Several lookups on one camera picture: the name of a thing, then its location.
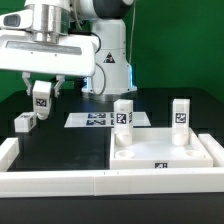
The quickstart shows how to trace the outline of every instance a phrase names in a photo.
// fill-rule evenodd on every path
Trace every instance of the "green backdrop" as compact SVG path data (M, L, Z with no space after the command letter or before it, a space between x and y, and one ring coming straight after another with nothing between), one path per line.
M0 0L0 14L24 2ZM224 1L137 0L132 62L140 88L196 87L224 102ZM20 72L0 75L0 100L25 89Z

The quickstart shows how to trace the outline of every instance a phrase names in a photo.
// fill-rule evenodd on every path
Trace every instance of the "white container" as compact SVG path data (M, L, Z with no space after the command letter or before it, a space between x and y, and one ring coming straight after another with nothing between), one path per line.
M110 169L213 167L212 157L191 129L189 140L189 145L175 146L172 128L134 128L132 145L120 147L112 129Z

